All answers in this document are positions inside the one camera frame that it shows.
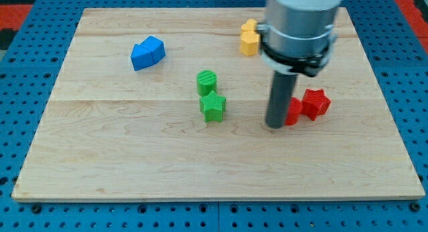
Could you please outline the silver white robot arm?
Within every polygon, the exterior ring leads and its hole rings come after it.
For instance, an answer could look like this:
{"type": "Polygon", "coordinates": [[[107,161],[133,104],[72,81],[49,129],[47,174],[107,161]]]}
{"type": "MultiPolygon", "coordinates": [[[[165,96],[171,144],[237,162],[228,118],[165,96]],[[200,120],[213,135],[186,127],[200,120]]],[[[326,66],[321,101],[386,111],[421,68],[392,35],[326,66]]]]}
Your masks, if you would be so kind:
{"type": "Polygon", "coordinates": [[[342,0],[267,0],[261,57],[283,75],[315,77],[332,55],[334,20],[342,0]]]}

